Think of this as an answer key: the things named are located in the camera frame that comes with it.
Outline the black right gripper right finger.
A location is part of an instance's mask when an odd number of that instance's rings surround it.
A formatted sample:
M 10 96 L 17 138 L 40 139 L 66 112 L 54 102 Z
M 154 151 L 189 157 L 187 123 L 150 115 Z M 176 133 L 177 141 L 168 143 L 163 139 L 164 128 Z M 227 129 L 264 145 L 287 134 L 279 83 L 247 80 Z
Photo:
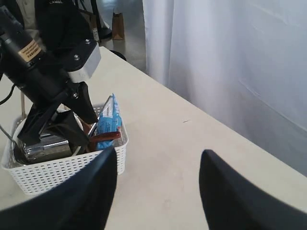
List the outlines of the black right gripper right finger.
M 213 150 L 201 155 L 199 189 L 211 230 L 305 230 L 307 214 L 251 183 Z

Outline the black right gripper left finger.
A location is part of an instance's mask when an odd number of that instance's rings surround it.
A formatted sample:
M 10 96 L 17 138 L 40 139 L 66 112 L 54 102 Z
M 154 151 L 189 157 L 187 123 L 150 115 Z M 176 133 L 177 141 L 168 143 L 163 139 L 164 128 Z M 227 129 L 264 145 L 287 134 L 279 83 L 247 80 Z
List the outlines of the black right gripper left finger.
M 68 180 L 0 212 L 2 230 L 103 230 L 117 186 L 117 154 L 100 152 Z

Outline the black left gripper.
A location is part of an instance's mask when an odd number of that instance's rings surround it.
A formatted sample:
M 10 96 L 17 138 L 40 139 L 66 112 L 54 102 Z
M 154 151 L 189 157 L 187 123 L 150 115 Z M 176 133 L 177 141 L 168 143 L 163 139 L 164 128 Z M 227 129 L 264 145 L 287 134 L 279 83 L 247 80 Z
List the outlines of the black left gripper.
M 17 135 L 27 145 L 40 142 L 42 134 L 52 134 L 75 146 L 89 143 L 75 114 L 87 124 L 97 122 L 87 84 L 74 83 L 69 71 L 82 66 L 94 46 L 86 39 L 74 48 L 64 48 L 55 54 L 43 51 L 34 40 L 4 42 L 4 74 L 32 101 L 24 126 Z M 63 104 L 71 110 L 58 111 Z

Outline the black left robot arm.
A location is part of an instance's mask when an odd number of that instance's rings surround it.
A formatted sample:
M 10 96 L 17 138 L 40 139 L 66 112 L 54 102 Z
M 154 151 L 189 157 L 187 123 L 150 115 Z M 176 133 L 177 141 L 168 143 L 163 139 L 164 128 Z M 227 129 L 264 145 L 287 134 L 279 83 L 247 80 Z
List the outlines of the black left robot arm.
M 56 58 L 42 50 L 8 8 L 1 6 L 0 58 L 4 74 L 33 103 L 18 134 L 20 141 L 34 145 L 41 134 L 49 133 L 76 146 L 88 144 L 75 117 L 88 124 L 97 122 L 86 84 L 101 59 L 95 40 L 82 40 Z

